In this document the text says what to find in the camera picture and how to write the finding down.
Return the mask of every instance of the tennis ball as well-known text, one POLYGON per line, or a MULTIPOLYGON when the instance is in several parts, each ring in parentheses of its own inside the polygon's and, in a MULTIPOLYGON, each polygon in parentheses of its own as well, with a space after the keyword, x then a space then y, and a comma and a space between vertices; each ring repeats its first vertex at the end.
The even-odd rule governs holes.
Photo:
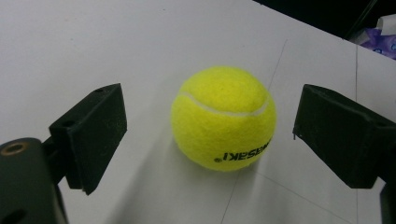
POLYGON ((276 107, 249 72, 214 66, 190 77, 172 104, 172 131, 192 161, 233 171, 256 161, 276 127, 276 107))

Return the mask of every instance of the screw hole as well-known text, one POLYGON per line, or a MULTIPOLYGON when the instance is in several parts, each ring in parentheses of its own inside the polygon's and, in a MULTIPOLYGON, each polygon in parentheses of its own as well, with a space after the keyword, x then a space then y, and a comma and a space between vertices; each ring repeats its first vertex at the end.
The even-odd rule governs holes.
POLYGON ((382 121, 377 122, 376 125, 377 125, 378 127, 385 127, 385 126, 387 126, 387 124, 384 123, 384 122, 382 122, 382 121))
POLYGON ((71 126, 75 125, 75 122, 73 120, 68 120, 65 121, 62 125, 66 128, 70 128, 71 126))
POLYGON ((8 216, 4 217, 1 221, 1 224, 16 224, 20 223, 25 217, 27 212, 25 210, 19 209, 15 210, 8 216))
POLYGON ((7 146, 3 148, 1 151, 1 155, 3 156, 13 156, 15 154, 18 154, 20 152, 23 152, 26 149, 26 144, 25 143, 16 143, 10 146, 7 146))

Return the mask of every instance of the white table surface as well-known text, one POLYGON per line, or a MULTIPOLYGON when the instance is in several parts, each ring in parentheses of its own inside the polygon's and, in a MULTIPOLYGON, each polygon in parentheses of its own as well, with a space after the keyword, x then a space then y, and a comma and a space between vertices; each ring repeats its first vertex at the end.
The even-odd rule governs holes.
POLYGON ((89 92, 121 83, 125 134, 90 196, 60 183, 70 223, 381 223, 373 189, 347 187, 292 127, 305 83, 396 121, 396 63, 250 0, 0 3, 0 143, 35 137, 89 92), (211 65, 273 94, 272 143, 250 167, 209 171, 176 146, 170 106, 211 65))

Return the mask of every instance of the purple object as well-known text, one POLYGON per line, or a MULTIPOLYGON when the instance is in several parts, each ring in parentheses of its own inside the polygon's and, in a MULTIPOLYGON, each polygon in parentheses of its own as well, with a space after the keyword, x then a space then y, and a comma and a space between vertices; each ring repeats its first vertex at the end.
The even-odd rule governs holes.
POLYGON ((369 28, 365 32, 370 39, 361 44, 362 47, 396 60, 396 35, 381 35, 381 30, 369 28))

